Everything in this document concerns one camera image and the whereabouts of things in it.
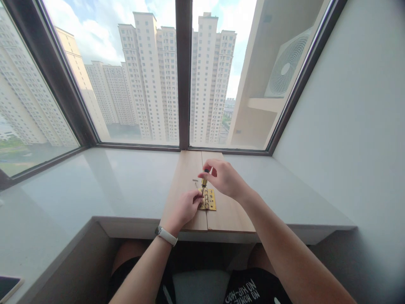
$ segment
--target brass hinge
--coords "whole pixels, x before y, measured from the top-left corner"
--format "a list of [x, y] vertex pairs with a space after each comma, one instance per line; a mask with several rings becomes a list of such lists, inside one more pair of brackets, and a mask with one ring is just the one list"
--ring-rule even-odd
[[204, 188], [202, 203], [198, 206], [199, 210], [214, 210], [216, 211], [214, 189]]

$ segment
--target wristwatch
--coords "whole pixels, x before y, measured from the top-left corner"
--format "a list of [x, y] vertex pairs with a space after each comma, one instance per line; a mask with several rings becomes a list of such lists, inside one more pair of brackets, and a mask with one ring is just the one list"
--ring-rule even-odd
[[155, 229], [155, 234], [157, 236], [160, 236], [162, 239], [166, 240], [169, 242], [172, 247], [174, 247], [177, 243], [178, 238], [172, 236], [170, 233], [168, 233], [162, 226], [157, 226]]

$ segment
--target phone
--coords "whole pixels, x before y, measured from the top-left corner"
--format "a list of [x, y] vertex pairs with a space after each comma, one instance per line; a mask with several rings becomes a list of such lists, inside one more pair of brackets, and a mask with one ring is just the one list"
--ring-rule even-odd
[[22, 278], [0, 276], [0, 304], [5, 303], [22, 283]]

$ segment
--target glass pane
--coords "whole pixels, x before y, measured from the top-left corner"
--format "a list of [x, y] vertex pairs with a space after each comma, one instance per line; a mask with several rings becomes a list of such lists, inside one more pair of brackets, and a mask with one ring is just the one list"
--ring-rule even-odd
[[267, 148], [328, 2], [193, 1], [192, 146]]
[[0, 169], [21, 173], [78, 142], [0, 3]]
[[45, 5], [101, 141], [178, 146], [174, 1]]

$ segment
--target screwdriver handle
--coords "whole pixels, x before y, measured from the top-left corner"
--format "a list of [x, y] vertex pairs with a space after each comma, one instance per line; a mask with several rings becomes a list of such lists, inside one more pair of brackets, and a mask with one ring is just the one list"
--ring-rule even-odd
[[[209, 170], [209, 169], [205, 169], [204, 172], [205, 172], [205, 173], [210, 173], [210, 170]], [[205, 188], [205, 187], [207, 186], [207, 180], [206, 180], [206, 179], [201, 179], [201, 186], [202, 186], [203, 188]]]

